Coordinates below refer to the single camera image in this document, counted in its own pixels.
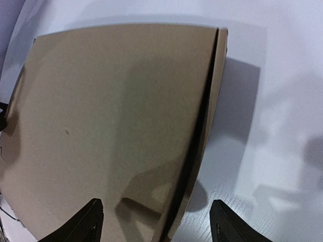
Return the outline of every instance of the white surface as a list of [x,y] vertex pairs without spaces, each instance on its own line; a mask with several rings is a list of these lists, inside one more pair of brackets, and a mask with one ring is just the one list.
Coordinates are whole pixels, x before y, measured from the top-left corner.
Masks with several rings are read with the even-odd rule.
[[[6,200],[0,195],[1,207],[14,218],[17,218]],[[4,225],[4,230],[10,242],[36,242],[36,239],[22,225],[21,222],[13,220],[3,211],[0,211],[1,222]]]
[[121,22],[226,26],[228,60],[215,123],[174,241],[211,241],[213,199],[273,241],[322,241],[322,10],[323,2],[313,0],[26,0],[0,101],[10,98],[37,35]]

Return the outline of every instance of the white table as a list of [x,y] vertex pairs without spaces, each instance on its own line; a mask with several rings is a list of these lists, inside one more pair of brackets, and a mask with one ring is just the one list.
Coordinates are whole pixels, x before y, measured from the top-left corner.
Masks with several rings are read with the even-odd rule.
[[323,240],[323,2],[26,0],[0,81],[8,101],[33,38],[128,22],[229,28],[214,125],[174,241],[211,241],[222,199],[273,241]]

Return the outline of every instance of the beige panel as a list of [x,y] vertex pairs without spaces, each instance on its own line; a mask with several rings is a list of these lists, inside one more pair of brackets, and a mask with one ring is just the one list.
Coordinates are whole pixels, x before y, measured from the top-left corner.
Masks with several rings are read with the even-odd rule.
[[1,137],[0,186],[37,239],[91,198],[103,201],[102,241],[151,239],[185,158],[215,32],[117,25],[36,40]]

